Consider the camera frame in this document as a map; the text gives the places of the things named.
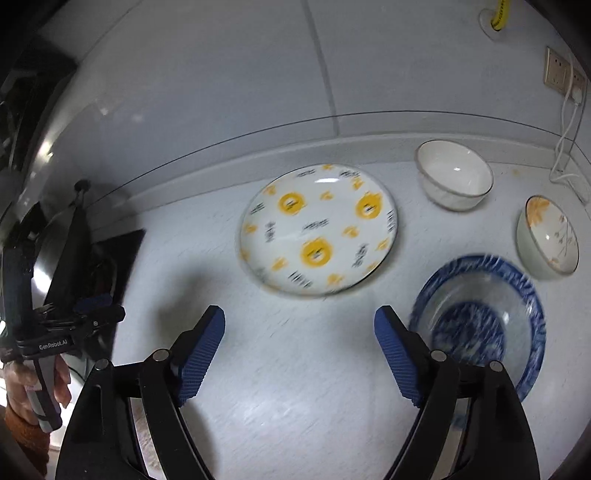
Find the blue and white bowl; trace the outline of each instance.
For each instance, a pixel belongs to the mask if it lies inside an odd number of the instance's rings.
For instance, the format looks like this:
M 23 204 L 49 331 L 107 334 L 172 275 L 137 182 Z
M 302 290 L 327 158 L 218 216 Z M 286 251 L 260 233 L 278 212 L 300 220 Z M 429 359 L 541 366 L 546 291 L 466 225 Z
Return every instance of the blue and white bowl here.
M 493 255 L 460 257 L 437 270 L 414 303 L 409 330 L 457 361 L 502 362 L 521 401 L 544 359 L 546 325 L 534 286 Z

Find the white plate with yellow pattern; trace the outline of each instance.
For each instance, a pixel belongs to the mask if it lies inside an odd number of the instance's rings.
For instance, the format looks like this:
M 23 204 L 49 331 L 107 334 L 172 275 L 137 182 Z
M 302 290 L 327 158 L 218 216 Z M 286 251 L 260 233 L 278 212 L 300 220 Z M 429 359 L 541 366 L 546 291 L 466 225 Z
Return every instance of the white plate with yellow pattern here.
M 240 255 L 272 288 L 325 295 L 375 270 L 397 225 L 392 197 L 372 177 L 354 167 L 314 165 L 257 194 L 243 217 Z

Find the blue patterned bowl rim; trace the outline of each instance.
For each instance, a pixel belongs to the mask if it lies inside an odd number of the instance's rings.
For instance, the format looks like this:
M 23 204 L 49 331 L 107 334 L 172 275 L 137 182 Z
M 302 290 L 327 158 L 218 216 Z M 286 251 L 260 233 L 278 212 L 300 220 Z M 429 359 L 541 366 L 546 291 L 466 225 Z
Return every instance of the blue patterned bowl rim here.
M 540 299 L 530 279 L 509 261 L 495 255 L 467 255 L 443 265 L 429 278 L 421 293 L 418 294 L 408 328 L 413 332 L 417 331 L 419 318 L 427 302 L 441 285 L 453 277 L 475 271 L 487 272 L 503 279 L 517 291 L 530 311 L 530 356 L 525 371 L 515 387 L 519 399 L 523 401 L 534 386 L 542 368 L 546 346 L 546 323 Z

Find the countertop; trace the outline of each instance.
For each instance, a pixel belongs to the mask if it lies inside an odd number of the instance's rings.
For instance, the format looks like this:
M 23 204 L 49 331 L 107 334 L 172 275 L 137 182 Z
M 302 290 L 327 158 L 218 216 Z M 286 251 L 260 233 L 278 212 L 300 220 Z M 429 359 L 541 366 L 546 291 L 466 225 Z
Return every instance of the countertop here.
M 444 263 L 500 255 L 523 269 L 515 246 L 532 194 L 556 201 L 581 249 L 578 270 L 535 281 L 547 327 L 543 367 L 523 402 L 542 478 L 591 418 L 591 221 L 574 193 L 544 168 L 491 164 L 495 185 L 473 211 L 453 213 L 423 194 L 411 162 L 361 166 L 397 204 L 393 250 L 360 285 L 323 299 L 286 297 L 252 281 L 236 256 L 243 209 L 266 182 L 218 190 L 122 220 L 96 233 L 138 228 L 144 242 L 129 279 L 113 350 L 115 365 L 169 347 L 206 307 L 219 305 L 226 333 L 197 397 L 183 407 L 195 443 L 218 480 L 381 479 L 417 413 L 402 398 L 374 337 L 375 310 L 408 323 L 414 299 Z

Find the white wall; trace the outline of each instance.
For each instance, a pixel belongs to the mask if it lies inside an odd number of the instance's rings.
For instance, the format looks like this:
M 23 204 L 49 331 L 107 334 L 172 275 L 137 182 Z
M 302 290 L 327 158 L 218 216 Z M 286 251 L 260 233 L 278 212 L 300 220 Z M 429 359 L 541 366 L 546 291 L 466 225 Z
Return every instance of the white wall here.
M 92 200 L 121 186 L 114 195 L 130 197 L 254 151 L 339 135 L 464 133 L 549 147 L 562 98 L 542 83 L 544 49 L 567 47 L 524 0 L 492 42 L 477 18 L 495 3 L 72 0 L 43 34 L 82 63 L 30 196 L 47 182 L 46 196 L 63 203 L 84 176 Z M 590 128 L 586 120 L 580 137 Z

